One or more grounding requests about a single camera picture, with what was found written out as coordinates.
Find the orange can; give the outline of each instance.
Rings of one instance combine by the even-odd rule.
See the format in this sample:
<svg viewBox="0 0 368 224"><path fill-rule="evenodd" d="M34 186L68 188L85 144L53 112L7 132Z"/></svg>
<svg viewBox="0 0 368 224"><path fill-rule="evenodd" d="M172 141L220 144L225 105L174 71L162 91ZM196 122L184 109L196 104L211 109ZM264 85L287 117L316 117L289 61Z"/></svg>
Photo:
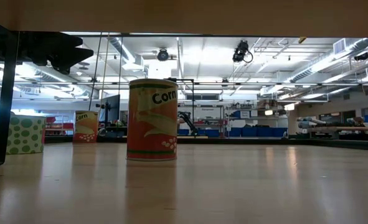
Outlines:
<svg viewBox="0 0 368 224"><path fill-rule="evenodd" d="M130 82L127 159L177 158L177 83L138 79Z"/></svg>
<svg viewBox="0 0 368 224"><path fill-rule="evenodd" d="M98 112L76 111L73 142L94 143L98 134Z"/></svg>

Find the glossy floor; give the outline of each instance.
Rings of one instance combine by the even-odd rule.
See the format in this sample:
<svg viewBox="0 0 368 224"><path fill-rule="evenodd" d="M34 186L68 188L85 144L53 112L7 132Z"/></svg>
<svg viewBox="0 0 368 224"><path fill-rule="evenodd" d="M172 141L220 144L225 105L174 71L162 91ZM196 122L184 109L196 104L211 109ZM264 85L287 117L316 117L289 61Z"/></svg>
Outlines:
<svg viewBox="0 0 368 224"><path fill-rule="evenodd" d="M180 145L131 162L126 145L48 144L0 166L0 223L368 223L368 151Z"/></svg>

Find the wooden floor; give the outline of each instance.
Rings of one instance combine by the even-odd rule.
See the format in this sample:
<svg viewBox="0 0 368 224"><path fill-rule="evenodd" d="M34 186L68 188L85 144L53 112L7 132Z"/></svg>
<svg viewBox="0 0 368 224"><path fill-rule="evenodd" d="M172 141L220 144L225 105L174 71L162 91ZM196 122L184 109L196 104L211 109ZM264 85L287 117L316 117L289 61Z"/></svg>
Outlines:
<svg viewBox="0 0 368 224"><path fill-rule="evenodd" d="M0 223L368 223L368 151L180 145L126 161L126 145L48 144L0 166Z"/></svg>

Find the can label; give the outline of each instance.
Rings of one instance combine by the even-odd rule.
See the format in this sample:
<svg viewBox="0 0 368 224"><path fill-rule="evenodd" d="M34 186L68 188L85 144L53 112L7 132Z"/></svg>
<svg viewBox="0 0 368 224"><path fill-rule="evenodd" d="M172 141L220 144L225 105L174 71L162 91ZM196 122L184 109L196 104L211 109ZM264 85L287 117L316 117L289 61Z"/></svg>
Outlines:
<svg viewBox="0 0 368 224"><path fill-rule="evenodd" d="M177 86L130 85L127 157L173 159L177 151Z"/></svg>
<svg viewBox="0 0 368 224"><path fill-rule="evenodd" d="M73 141L96 142L98 133L98 112L76 111L75 117L76 123Z"/></svg>

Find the green polka dot box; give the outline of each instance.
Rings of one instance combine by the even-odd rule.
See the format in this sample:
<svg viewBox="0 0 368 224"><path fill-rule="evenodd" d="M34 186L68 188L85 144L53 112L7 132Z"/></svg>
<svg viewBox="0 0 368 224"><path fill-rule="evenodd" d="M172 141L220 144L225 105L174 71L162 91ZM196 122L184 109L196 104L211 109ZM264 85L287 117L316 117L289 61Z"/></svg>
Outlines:
<svg viewBox="0 0 368 224"><path fill-rule="evenodd" d="M38 153L44 150L45 117L11 115L7 154Z"/></svg>

